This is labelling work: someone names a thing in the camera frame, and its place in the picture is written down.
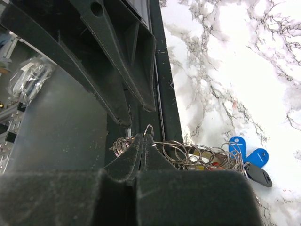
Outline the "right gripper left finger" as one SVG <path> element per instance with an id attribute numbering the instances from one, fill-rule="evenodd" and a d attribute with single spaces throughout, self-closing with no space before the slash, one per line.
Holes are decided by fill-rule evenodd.
<path id="1" fill-rule="evenodd" d="M 3 226 L 136 226 L 143 136 L 105 168 L 23 171 L 0 178 Z"/>

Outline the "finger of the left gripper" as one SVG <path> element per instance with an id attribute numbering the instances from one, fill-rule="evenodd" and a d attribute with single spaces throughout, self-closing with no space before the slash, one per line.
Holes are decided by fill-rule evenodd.
<path id="1" fill-rule="evenodd" d="M 146 111 L 156 110 L 156 39 L 125 0 L 72 0 L 81 20 Z"/>
<path id="2" fill-rule="evenodd" d="M 120 126 L 131 125 L 119 73 L 106 56 L 60 29 L 52 29 L 32 8 L 11 0 L 1 24 L 42 52 L 79 82 Z"/>

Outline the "metal disc with keyrings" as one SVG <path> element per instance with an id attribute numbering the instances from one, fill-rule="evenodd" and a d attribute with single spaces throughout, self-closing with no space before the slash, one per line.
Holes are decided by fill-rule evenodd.
<path id="1" fill-rule="evenodd" d="M 227 142 L 223 143 L 220 147 L 207 147 L 205 145 L 181 143 L 179 141 L 171 140 L 166 142 L 155 141 L 153 146 L 156 147 L 163 156 L 179 170 L 191 170 L 190 167 L 193 165 L 193 162 L 189 158 L 190 154 L 198 153 L 200 156 L 199 160 L 201 160 L 202 154 L 208 152 L 213 156 L 210 163 L 222 163 L 225 167 L 224 170 L 231 170 L 244 174 L 244 163 L 242 161 L 241 154 L 239 152 L 229 152 L 229 144 L 230 143 Z"/>

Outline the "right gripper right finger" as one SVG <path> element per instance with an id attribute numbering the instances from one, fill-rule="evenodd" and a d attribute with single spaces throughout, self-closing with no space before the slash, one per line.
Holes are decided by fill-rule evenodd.
<path id="1" fill-rule="evenodd" d="M 258 203 L 243 174 L 180 170 L 154 147 L 150 134 L 135 179 L 139 226 L 260 226 Z"/>

